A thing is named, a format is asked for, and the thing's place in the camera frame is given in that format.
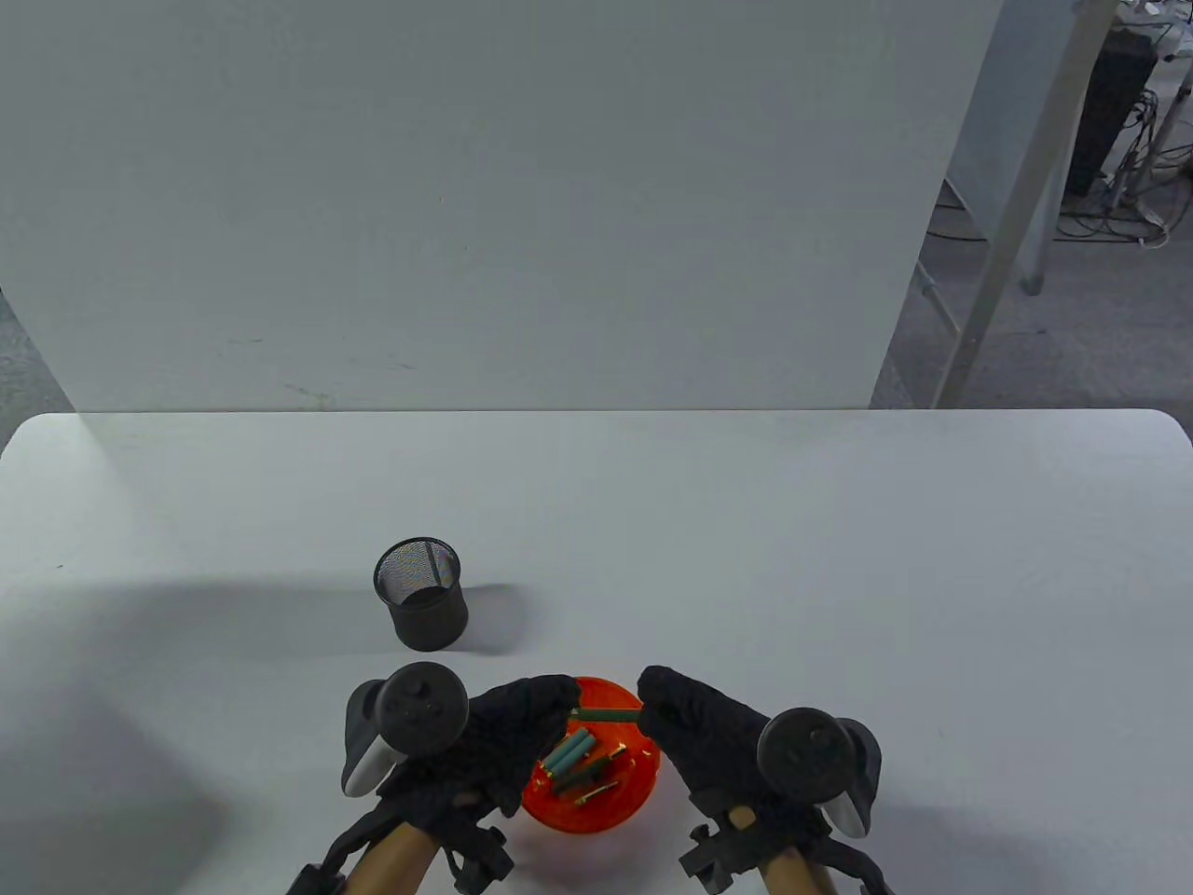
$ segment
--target mesh cup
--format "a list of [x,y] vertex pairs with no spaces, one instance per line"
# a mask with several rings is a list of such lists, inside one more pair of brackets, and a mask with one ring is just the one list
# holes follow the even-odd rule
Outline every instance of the mesh cup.
[[373,569],[373,590],[410,649],[443,649],[468,626],[459,557],[438,538],[410,538],[387,550]]

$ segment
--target gray floor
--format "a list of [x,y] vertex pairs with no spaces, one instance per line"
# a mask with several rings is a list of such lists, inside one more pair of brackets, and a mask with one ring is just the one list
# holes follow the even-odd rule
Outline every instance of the gray floor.
[[0,449],[30,416],[69,409],[67,396],[0,295]]
[[[938,211],[934,228],[965,233]],[[964,304],[985,247],[928,237],[923,259]],[[925,406],[948,339],[909,292],[873,407]],[[1053,243],[1043,295],[1008,290],[965,394],[966,407],[1156,407],[1193,432],[1193,215],[1172,243]],[[0,296],[0,446],[25,419],[70,403]]]

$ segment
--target gloved hand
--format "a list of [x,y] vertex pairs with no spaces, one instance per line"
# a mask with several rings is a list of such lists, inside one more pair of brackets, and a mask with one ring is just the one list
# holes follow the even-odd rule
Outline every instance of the gloved hand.
[[[863,852],[829,838],[820,809],[775,792],[758,769],[758,741],[767,717],[707,684],[662,666],[650,666],[638,678],[642,714],[638,728],[659,743],[692,792],[692,801],[718,817],[727,841],[723,851],[698,845],[680,859],[709,891],[723,891],[729,874],[759,866],[786,847],[810,863],[830,866],[863,882],[864,895],[890,895],[883,872]],[[744,806],[758,817],[754,835],[738,842],[727,835],[727,813]],[[707,860],[716,860],[712,868]]]
[[766,826],[802,829],[810,839],[828,834],[815,807],[780,796],[758,770],[765,715],[660,665],[642,672],[638,698],[638,727],[667,753],[694,796],[721,790]]
[[[503,838],[476,825],[495,808],[513,816],[534,763],[563,737],[579,704],[580,685],[563,674],[523,678],[470,699],[459,739],[445,752],[398,765],[378,788],[377,807],[335,840],[322,866],[339,870],[347,856],[409,823],[449,851],[460,891],[503,878],[513,866]],[[472,870],[462,871],[452,852],[472,862]]]
[[469,700],[468,726],[451,748],[398,765],[377,795],[435,838],[451,813],[472,823],[494,808],[512,817],[534,763],[563,739],[579,704],[580,685],[563,674],[494,687]]

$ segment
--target controller thumbstick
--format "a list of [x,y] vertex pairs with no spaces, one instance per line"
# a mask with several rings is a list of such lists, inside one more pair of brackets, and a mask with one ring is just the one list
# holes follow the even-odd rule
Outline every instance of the controller thumbstick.
[[388,680],[366,681],[348,698],[340,788],[347,796],[367,795],[408,758],[451,748],[466,726],[468,691],[438,662],[414,662]]
[[822,804],[841,795],[855,773],[857,749],[841,723],[820,709],[787,709],[758,741],[764,779],[789,798]]

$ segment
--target red bowl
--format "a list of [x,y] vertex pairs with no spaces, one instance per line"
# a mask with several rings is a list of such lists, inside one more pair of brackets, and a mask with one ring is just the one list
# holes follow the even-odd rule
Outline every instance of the red bowl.
[[[588,709],[641,709],[642,703],[625,687],[601,678],[576,678],[580,683],[580,704]],[[605,721],[573,721],[568,735],[586,727],[596,737],[598,746],[577,767],[607,755],[625,745],[623,752],[605,771],[598,783],[568,790],[563,796],[551,792],[551,779],[542,765],[536,765],[530,784],[523,792],[523,806],[530,816],[561,833],[601,833],[633,816],[645,804],[655,788],[662,753],[637,724]],[[617,780],[617,786],[595,796],[588,804],[575,802],[586,792]]]

